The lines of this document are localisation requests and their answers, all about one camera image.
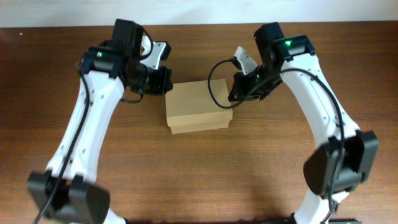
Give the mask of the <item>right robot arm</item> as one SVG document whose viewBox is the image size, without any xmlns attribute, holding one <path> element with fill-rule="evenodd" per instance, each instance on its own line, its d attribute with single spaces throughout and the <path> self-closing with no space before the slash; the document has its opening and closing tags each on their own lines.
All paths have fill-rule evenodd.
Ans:
<svg viewBox="0 0 398 224">
<path fill-rule="evenodd" d="M 232 62 L 240 71 L 228 99 L 238 106 L 263 100 L 281 83 L 288 86 L 307 119 L 316 150 L 303 165 L 307 193 L 287 223 L 329 223 L 342 200 L 368 180 L 379 141 L 373 131 L 362 131 L 339 103 L 306 35 L 286 37 L 272 22 L 255 31 L 254 39 L 262 63 L 238 47 Z"/>
</svg>

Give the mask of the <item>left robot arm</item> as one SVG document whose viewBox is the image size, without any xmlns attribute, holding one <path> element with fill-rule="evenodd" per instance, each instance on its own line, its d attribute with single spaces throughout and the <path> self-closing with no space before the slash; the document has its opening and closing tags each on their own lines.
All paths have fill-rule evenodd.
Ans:
<svg viewBox="0 0 398 224">
<path fill-rule="evenodd" d="M 80 89 L 65 134 L 44 172 L 31 172 L 27 181 L 39 209 L 35 222 L 127 222 L 112 211 L 109 192 L 96 185 L 101 147 L 126 90 L 143 97 L 173 88 L 172 72 L 162 65 L 170 51 L 141 25 L 117 19 L 111 38 L 77 61 Z"/>
</svg>

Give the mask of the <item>brown cardboard box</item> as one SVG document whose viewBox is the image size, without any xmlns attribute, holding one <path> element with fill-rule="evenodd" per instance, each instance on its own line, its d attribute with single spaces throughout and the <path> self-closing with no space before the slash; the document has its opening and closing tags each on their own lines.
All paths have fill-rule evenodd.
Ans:
<svg viewBox="0 0 398 224">
<path fill-rule="evenodd" d="M 227 128 L 233 118 L 231 109 L 215 104 L 205 80 L 176 83 L 166 93 L 165 105 L 172 134 Z"/>
</svg>

